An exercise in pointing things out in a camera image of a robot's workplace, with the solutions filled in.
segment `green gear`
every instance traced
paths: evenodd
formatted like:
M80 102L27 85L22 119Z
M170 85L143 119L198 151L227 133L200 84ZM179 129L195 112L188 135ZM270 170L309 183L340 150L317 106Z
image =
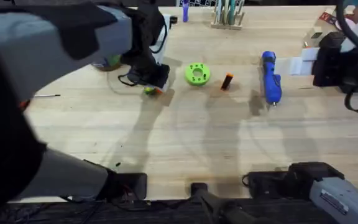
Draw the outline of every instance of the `green gear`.
M201 76L195 76L194 71L199 70L202 73ZM188 83L191 85L204 85L211 77L211 72L208 66L203 63L191 63L186 68L185 77Z

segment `wooden table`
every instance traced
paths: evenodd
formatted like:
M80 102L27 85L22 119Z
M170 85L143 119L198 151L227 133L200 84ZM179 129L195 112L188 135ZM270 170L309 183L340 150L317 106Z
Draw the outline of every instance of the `wooden table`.
M118 82L128 67L107 73L87 66L39 92L61 97L32 102L27 116L39 138L118 172L147 173L152 199L185 198L192 182L206 182L222 197L248 197L242 175L301 161L327 162L358 187L358 114L345 109L342 93L315 88L312 76L287 74L276 108L267 109L261 92L261 53L299 55L325 7L244 9L244 28L236 31L211 29L211 8L190 8L186 24L181 8L161 8L179 17L164 58L171 89L150 98ZM205 86L185 81L193 62L209 65ZM223 92L227 72L234 79Z

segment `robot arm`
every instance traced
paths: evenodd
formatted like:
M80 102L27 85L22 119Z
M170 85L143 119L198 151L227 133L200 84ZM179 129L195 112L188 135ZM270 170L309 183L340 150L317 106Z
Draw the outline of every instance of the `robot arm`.
M112 200L127 188L145 197L145 174L117 174L47 148L17 105L65 74L116 54L131 66L128 79L163 88L169 67L160 62L175 21L153 0L143 0L138 10L92 3L0 8L0 206L40 196Z
M253 198L310 200L339 223L358 223L358 190L326 163L301 162L288 172L250 172L247 177Z
M162 88L168 74L158 68L173 22L165 17L147 1L138 10L90 2L0 8L0 65L19 101L108 55L123 54L122 62L137 72L132 79Z

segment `cable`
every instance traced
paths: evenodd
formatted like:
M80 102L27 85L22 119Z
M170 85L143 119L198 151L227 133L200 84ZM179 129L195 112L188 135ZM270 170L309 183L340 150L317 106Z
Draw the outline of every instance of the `cable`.
M138 83L128 83L128 82L122 81L121 79L124 78L124 77L126 77L126 76L127 76L127 74L125 74L125 75L119 75L119 76L118 76L118 80L119 80L122 84L125 84L125 85L127 85L127 86L137 86L137 85L138 85Z
M56 205L56 203L48 203L48 204L41 204L41 206L36 209L33 212L27 213L25 215L25 217L19 218L19 219L15 219L14 223L20 223L20 222L24 222L26 223L31 217L38 215L41 211L44 211L52 206Z
M168 35L168 28L167 28L167 24L165 23L165 20L164 20L164 28L165 28L165 33L164 33L164 38L162 39L162 44L161 44L160 48L158 48L158 50L156 50L156 51L151 50L153 54L160 53L160 51L162 50L162 47L165 44L165 39L167 38L167 35Z
M344 16L344 1L336 0L336 17L339 25L345 36L356 46L358 47L358 36L352 31L352 29L347 25Z
M81 224L86 224L92 216L99 210L99 208L102 206L102 202L98 202L92 209L92 211L87 214L87 216L84 218L84 220L81 222Z

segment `blue handle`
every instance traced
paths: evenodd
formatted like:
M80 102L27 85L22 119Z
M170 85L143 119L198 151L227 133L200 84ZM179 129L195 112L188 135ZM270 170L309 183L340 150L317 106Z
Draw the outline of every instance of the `blue handle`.
M266 51L262 54L264 66L264 87L266 102L268 104L278 103L281 100L281 76L274 75L276 55L274 52Z
M189 20L188 11L189 11L189 4L183 3L183 22L187 22Z

